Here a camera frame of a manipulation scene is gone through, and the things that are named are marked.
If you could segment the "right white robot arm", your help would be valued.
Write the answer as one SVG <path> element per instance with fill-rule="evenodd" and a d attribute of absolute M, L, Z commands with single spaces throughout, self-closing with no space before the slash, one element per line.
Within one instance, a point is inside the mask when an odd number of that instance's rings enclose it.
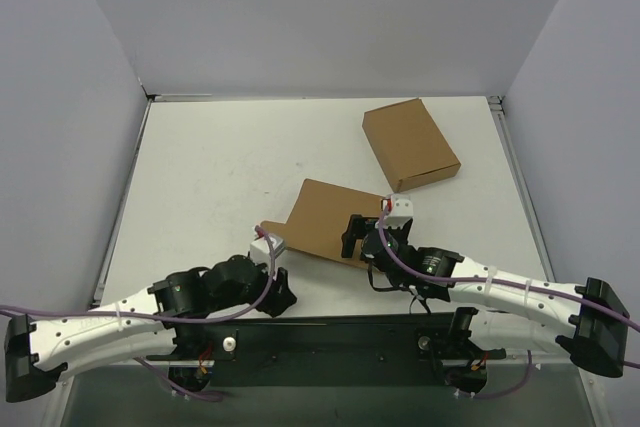
<path fill-rule="evenodd" d="M 446 249 L 416 248 L 408 242 L 412 222 L 354 214 L 341 236 L 341 255 L 357 256 L 368 271 L 383 273 L 390 292 L 478 307 L 463 330 L 482 351 L 565 353 L 592 374 L 622 376 L 630 315 L 607 282 L 540 281 Z"/>

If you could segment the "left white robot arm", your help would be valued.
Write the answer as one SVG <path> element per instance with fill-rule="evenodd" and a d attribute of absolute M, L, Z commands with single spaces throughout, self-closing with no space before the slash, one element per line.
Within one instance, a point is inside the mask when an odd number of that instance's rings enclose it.
<path fill-rule="evenodd" d="M 236 255 L 212 268 L 176 272 L 120 301 L 83 314 L 22 314 L 4 340 L 5 399 L 25 402 L 93 368 L 149 355 L 193 358 L 217 313 L 240 307 L 277 317 L 297 301 L 288 273 Z M 162 332 L 168 340 L 159 340 Z"/>

